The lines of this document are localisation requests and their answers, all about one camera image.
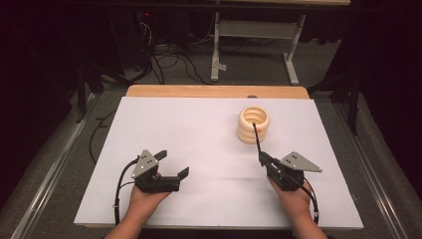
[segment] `stacked rings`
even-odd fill
[[[270,116],[259,107],[247,107],[239,113],[237,134],[239,139],[246,143],[256,143],[255,131],[252,123],[257,127],[258,138],[264,140],[270,124]]]

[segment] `wire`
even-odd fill
[[[186,71],[186,73],[187,73],[187,75],[189,76],[190,79],[192,79],[195,82],[204,84],[204,85],[214,85],[213,83],[206,82],[202,79],[202,77],[198,74],[198,72],[196,70],[195,64],[193,64],[193,62],[190,60],[190,58],[186,54],[184,54],[184,53],[176,54],[174,52],[171,52],[170,47],[168,45],[167,45],[166,50],[155,54],[155,56],[160,56],[160,58],[155,59],[156,64],[160,69],[169,69],[169,68],[176,66],[177,63],[182,62],[185,66],[185,71]],[[174,58],[175,61],[170,66],[163,67],[162,64],[159,64],[159,62],[162,61],[163,59],[166,59],[166,58]],[[194,75],[196,77],[192,76],[191,73],[189,72],[189,65],[192,66],[193,71],[194,71]]]
[[[158,82],[159,82],[160,84],[164,85],[164,75],[163,75],[163,73],[162,73],[161,66],[159,65],[158,60],[155,58],[155,56],[153,56],[153,55],[152,55],[152,59],[154,59],[154,61],[155,61],[155,65],[157,65],[157,67],[158,67],[159,73],[160,73],[160,75],[161,75],[161,81],[159,80],[158,75],[156,74],[156,72],[155,72],[154,68],[152,68],[152,71],[154,72],[155,76],[157,77]]]
[[[94,163],[94,164],[97,164],[97,161],[96,161],[96,159],[95,159],[95,157],[94,157],[94,154],[93,154],[93,139],[94,139],[94,135],[96,134],[97,130],[98,130],[100,127],[106,127],[106,125],[103,125],[104,121],[105,121],[107,118],[109,118],[112,114],[114,114],[116,111],[117,111],[117,109],[115,109],[114,111],[112,111],[112,112],[108,113],[108,115],[106,115],[104,118],[96,118],[96,120],[99,120],[99,123],[97,124],[96,128],[94,128],[94,131],[93,131],[93,133],[91,134],[91,137],[90,137],[90,143],[89,143],[89,152],[90,152],[90,157],[91,157],[91,160],[93,161],[93,163]]]
[[[208,37],[209,37],[209,35],[210,35],[210,33],[211,33],[212,26],[214,25],[214,20],[215,20],[215,14],[213,14],[213,15],[212,15],[211,24],[210,24],[210,27],[209,27],[208,32],[207,32],[207,34],[205,35],[205,37],[204,37],[202,40],[200,40],[199,42],[191,43],[191,44],[190,44],[191,46],[193,46],[193,45],[197,45],[197,44],[201,44],[201,43],[204,43],[204,42],[208,42],[209,40],[214,39],[214,37],[210,37],[210,38],[208,38]]]
[[[122,187],[124,187],[125,185],[128,185],[129,183],[125,183],[124,185],[121,185],[121,182],[123,181],[123,177],[124,174],[127,172],[127,170],[134,164],[137,164],[137,161],[139,160],[139,156],[132,160],[130,163],[127,164],[127,166],[124,168],[124,170],[121,172],[120,175],[120,179],[118,180],[118,184],[117,184],[117,190],[115,191],[115,199],[114,199],[114,220],[115,220],[115,225],[117,225],[118,223],[120,223],[120,210],[119,210],[119,203],[120,203],[120,199],[118,198],[120,195],[120,190]]]
[[[134,181],[132,181],[132,182],[127,182],[127,183],[125,183],[124,185],[122,185],[121,187],[120,187],[120,189],[122,189],[124,186],[126,186],[126,185],[129,185],[129,184],[133,184],[134,183]]]

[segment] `wooden edge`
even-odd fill
[[[321,6],[348,6],[350,0],[221,0],[221,2],[253,2],[253,3],[275,3],[275,4],[299,4],[299,5],[321,5]]]
[[[303,87],[281,86],[186,86],[186,85],[133,85],[127,97],[157,98],[246,98],[309,99]]]

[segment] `white metal stand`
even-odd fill
[[[214,51],[212,56],[211,81],[218,81],[219,71],[226,71],[227,66],[220,64],[219,38],[220,36],[230,37],[253,37],[253,38],[274,38],[292,40],[288,53],[284,53],[284,61],[288,70],[292,85],[298,85],[299,80],[292,62],[299,36],[304,27],[306,15],[302,15],[298,23],[274,23],[274,22],[251,22],[251,21],[230,21],[221,20],[220,14],[215,13]]]

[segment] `white table surface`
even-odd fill
[[[290,228],[256,146],[236,135],[238,114],[249,106],[265,109],[271,118],[262,151],[278,159],[297,151],[322,168],[322,173],[305,172],[316,191],[319,226],[362,228],[315,102],[287,99],[122,98],[75,223],[112,226],[115,189],[124,167],[144,149],[152,154],[166,149],[159,172],[174,176],[189,166],[190,174],[147,227]],[[133,169],[123,182],[131,181]],[[131,185],[120,191],[120,218],[130,191]]]

